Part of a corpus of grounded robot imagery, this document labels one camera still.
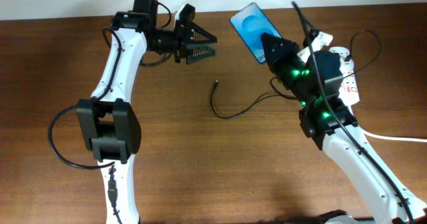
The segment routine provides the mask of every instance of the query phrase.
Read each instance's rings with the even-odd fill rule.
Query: black cable
[[[160,65],[160,64],[164,63],[165,61],[167,61],[169,58],[171,58],[171,56],[172,56],[172,53],[169,53],[167,55],[166,55],[166,53],[163,53],[163,57],[159,61],[156,61],[153,63],[142,63],[142,60],[141,60],[139,65],[142,67],[155,67],[156,65]]]
[[[378,42],[378,52],[376,53],[375,57],[370,62],[368,62],[368,64],[366,64],[365,66],[359,68],[357,71],[353,72],[352,74],[349,74],[349,75],[345,76],[344,78],[347,78],[347,77],[349,77],[351,75],[354,75],[354,74],[358,73],[359,71],[367,68],[369,65],[373,64],[373,62],[375,62],[377,60],[377,58],[380,56],[380,54],[381,54],[381,51],[382,51],[382,42],[381,42],[380,37],[378,36],[378,34],[375,31],[369,30],[369,29],[365,29],[365,30],[358,31],[356,34],[353,35],[352,40],[350,41],[350,54],[345,58],[345,61],[349,61],[350,59],[353,58],[353,41],[354,41],[354,39],[359,34],[364,33],[364,32],[371,33],[376,38],[376,40]]]
[[[350,139],[350,141],[357,147],[357,149],[359,149],[359,151],[363,155],[365,155],[365,157],[373,164],[373,166],[375,166],[375,168],[377,168],[377,170],[381,173],[381,175],[385,178],[385,180],[387,180],[387,182],[390,184],[390,186],[393,188],[393,190],[396,192],[397,196],[399,197],[399,200],[400,200],[401,204],[403,205],[405,212],[409,218],[410,224],[414,224],[414,218],[413,218],[412,213],[409,209],[408,203],[406,202],[406,200],[405,200],[404,196],[402,195],[402,193],[400,192],[399,188],[396,186],[396,184],[393,182],[393,180],[388,176],[388,174],[385,172],[385,170],[383,170],[383,168],[375,161],[375,159],[365,150],[365,148],[363,148],[357,142],[357,140],[354,139],[352,134],[346,129],[346,127],[342,124],[342,122],[337,118],[337,116],[334,113],[334,110],[332,110],[331,106],[329,105],[328,100],[327,100],[326,95],[325,95],[325,91],[322,87],[322,81],[320,79],[320,74],[319,74],[319,69],[318,69],[316,57],[314,56],[314,50],[313,50],[313,47],[311,44],[312,40],[310,40],[310,37],[308,35],[305,17],[302,15],[300,8],[297,6],[297,4],[295,2],[292,1],[292,5],[294,6],[295,10],[298,13],[298,16],[299,16],[301,24],[302,24],[302,29],[304,30],[304,34],[305,34],[306,38],[308,39],[308,42],[309,42],[308,48],[310,50],[310,54],[311,54],[310,57],[312,58],[313,66],[314,66],[314,69],[316,71],[316,78],[317,78],[319,90],[320,90],[320,93],[322,94],[322,98],[324,100],[326,107],[328,108],[328,111],[331,113],[331,116],[335,119],[337,124],[341,127],[342,131],[347,135],[347,137]]]
[[[293,97],[293,96],[291,96],[291,95],[283,94],[283,93],[281,93],[279,90],[277,90],[277,88],[273,85],[273,80],[274,80],[274,79],[278,79],[278,77],[273,77],[273,78],[271,78],[271,79],[270,79],[270,86],[272,86],[273,90],[274,90],[277,94],[279,94],[281,97],[286,98],[286,99],[289,99],[289,100],[296,100],[296,97]]]
[[[109,41],[108,41],[107,36],[105,34],[106,31],[110,32],[115,37],[115,39],[116,39],[117,44],[118,44],[119,47],[117,48],[117,57],[115,58],[115,63],[114,63],[114,66],[113,66],[113,70],[111,71],[111,77],[109,78],[107,87],[105,88],[104,92],[99,97],[97,97],[97,98],[95,98],[93,100],[94,103],[98,102],[99,100],[101,100],[102,98],[104,98],[108,94],[109,90],[111,89],[111,85],[112,85],[113,80],[114,80],[115,71],[117,69],[117,65],[119,63],[120,55],[121,55],[121,51],[122,51],[120,38],[117,36],[117,34],[114,33],[114,31],[112,29],[110,29],[109,27],[106,27],[106,28],[102,29],[102,35],[104,36],[104,39],[107,42],[108,47],[111,47],[111,45],[109,44]],[[96,170],[96,169],[101,169],[101,168],[104,168],[104,167],[109,167],[111,165],[114,165],[114,162],[108,163],[106,165],[98,165],[98,166],[80,165],[80,164],[76,164],[74,162],[71,162],[71,161],[67,160],[66,158],[64,158],[58,152],[58,150],[56,149],[55,144],[53,143],[53,135],[52,135],[53,126],[55,125],[55,123],[57,122],[57,120],[61,116],[63,116],[64,114],[66,114],[66,113],[68,113],[68,112],[70,112],[70,111],[72,111],[72,110],[74,110],[76,108],[77,108],[77,105],[72,105],[72,106],[67,107],[64,110],[58,112],[58,114],[56,114],[56,116],[53,118],[52,122],[50,123],[49,128],[47,130],[47,139],[49,141],[49,144],[50,144],[50,146],[52,148],[53,153],[59,158],[59,160],[61,160],[65,164],[69,165],[70,167],[75,167],[75,168],[80,168],[80,169]]]
[[[268,96],[262,97],[264,95],[263,94],[263,95],[260,96],[262,98],[258,97],[258,99],[256,99],[248,108],[244,109],[243,111],[240,111],[239,113],[236,113],[236,114],[231,115],[231,116],[224,117],[224,116],[221,116],[220,114],[218,114],[215,111],[215,108],[214,108],[214,93],[215,93],[215,90],[216,90],[217,86],[218,86],[218,80],[216,80],[213,83],[213,87],[212,87],[212,92],[211,92],[211,109],[213,111],[213,114],[215,114],[218,118],[221,118],[221,119],[224,119],[224,120],[228,120],[228,119],[233,119],[233,118],[239,117],[239,116],[243,115],[244,113],[248,112],[250,109],[252,109],[252,107],[254,107],[258,103],[262,102],[263,100],[268,99],[270,97],[279,97],[280,96],[278,94],[274,94],[274,95],[268,95]]]
[[[114,165],[112,165],[108,171],[109,181],[108,181],[107,194],[108,194],[109,202],[111,203],[111,207],[113,207],[113,215],[115,215],[115,217],[117,218],[117,222],[119,222],[119,224],[122,224],[119,216],[119,211],[116,208],[118,193],[117,193],[117,183],[114,180],[114,172],[115,172],[115,168],[114,168]]]
[[[169,19],[167,20],[167,23],[160,27],[160,28],[165,28],[171,23],[172,13],[171,13],[171,10],[169,10],[169,8],[167,8],[163,3],[158,3],[158,4],[161,5],[162,7],[164,7],[166,9],[167,13],[169,13]]]

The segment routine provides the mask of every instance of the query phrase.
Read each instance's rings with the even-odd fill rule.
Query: blue card
[[[256,3],[250,3],[231,17],[230,23],[260,64],[266,62],[261,35],[269,33],[282,37]]]

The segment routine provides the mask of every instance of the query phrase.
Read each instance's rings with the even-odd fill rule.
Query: green light
[[[328,118],[330,117],[330,114],[327,112],[322,113],[323,118]]]
[[[297,76],[299,76],[301,74],[301,72],[300,71],[298,71],[298,70],[293,70],[292,71],[292,75],[294,75],[294,77],[297,77]]]

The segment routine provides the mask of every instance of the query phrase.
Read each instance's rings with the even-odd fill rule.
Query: robotic arm
[[[184,5],[173,30],[155,27],[157,0],[135,0],[133,10],[117,12],[111,21],[111,51],[101,81],[91,99],[81,99],[77,115],[86,147],[101,169],[107,224],[140,223],[133,192],[133,162],[141,141],[141,126],[131,108],[139,63],[146,51],[173,53],[187,64],[215,55],[216,37],[192,22],[195,8]],[[112,115],[113,121],[104,121]]]
[[[324,45],[329,45],[332,36],[312,29],[301,51],[295,42],[267,33],[261,36],[261,40],[270,71],[303,106],[299,116],[306,137],[312,138],[319,150],[325,151],[343,170],[367,202],[375,221],[403,223],[425,218],[427,204],[409,191],[376,154],[356,118],[339,98],[343,81],[340,69],[352,61],[344,61],[339,53],[320,50]],[[316,71],[320,75],[326,100],[321,94]],[[325,102],[334,113],[330,113]],[[333,114],[361,147],[350,140]]]

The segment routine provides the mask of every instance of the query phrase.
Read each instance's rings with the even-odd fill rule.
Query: wooden table
[[[427,136],[427,5],[303,11],[334,36],[332,46],[349,47],[351,36],[365,28],[381,36],[378,62],[357,75],[362,101],[354,109],[361,126],[383,135]],[[370,216],[344,173],[305,138],[298,102],[273,98],[234,120],[214,117],[209,92],[216,79],[216,104],[223,114],[270,91],[272,74],[229,24],[233,14],[196,15],[195,22],[218,37],[216,57],[140,67],[132,107],[143,132],[134,168],[141,220],[253,223],[335,209]],[[302,42],[293,9],[266,15],[285,38]],[[109,52],[101,28],[109,20],[0,22],[0,223],[105,223],[99,171],[62,164],[48,145],[47,126],[97,85]],[[354,47],[356,66],[369,61],[376,48],[371,36],[361,35]],[[58,122],[54,138],[64,156],[95,164],[74,113]],[[427,200],[426,144],[370,141],[400,180]]]

